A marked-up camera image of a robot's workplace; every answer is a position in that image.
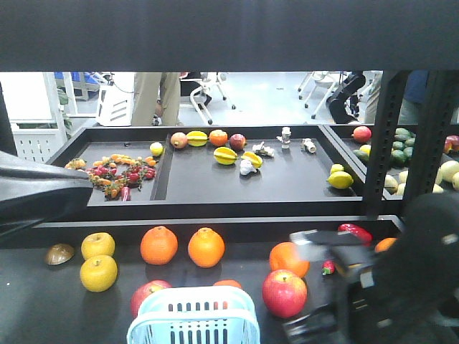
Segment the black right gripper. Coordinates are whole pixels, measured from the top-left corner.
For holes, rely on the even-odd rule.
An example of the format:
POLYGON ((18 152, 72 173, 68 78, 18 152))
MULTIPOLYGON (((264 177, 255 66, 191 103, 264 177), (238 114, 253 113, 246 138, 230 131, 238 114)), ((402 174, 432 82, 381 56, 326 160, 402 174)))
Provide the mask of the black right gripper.
POLYGON ((330 259, 338 273, 329 303, 283 324, 289 343, 363 343, 376 327, 377 300, 384 294, 378 265, 364 241, 347 232, 297 231, 290 234, 298 256, 330 259))

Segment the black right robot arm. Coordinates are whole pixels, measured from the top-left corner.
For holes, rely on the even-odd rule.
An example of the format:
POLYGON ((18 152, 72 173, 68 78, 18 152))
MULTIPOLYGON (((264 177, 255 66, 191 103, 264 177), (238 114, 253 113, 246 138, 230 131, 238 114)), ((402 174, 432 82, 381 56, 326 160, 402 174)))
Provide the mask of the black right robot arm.
POLYGON ((458 196, 417 197, 404 230, 374 254, 353 234, 298 231, 301 258, 332 259, 341 274, 333 300, 283 326, 290 343, 456 343, 458 319, 440 308, 458 300, 458 196))

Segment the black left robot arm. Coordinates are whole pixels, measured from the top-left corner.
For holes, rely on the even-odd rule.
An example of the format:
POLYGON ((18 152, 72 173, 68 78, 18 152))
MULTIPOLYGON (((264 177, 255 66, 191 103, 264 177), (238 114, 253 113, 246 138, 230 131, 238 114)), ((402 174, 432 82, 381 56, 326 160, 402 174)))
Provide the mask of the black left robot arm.
POLYGON ((1 247, 41 224, 67 222, 87 209, 93 184, 82 171, 1 152, 1 247))

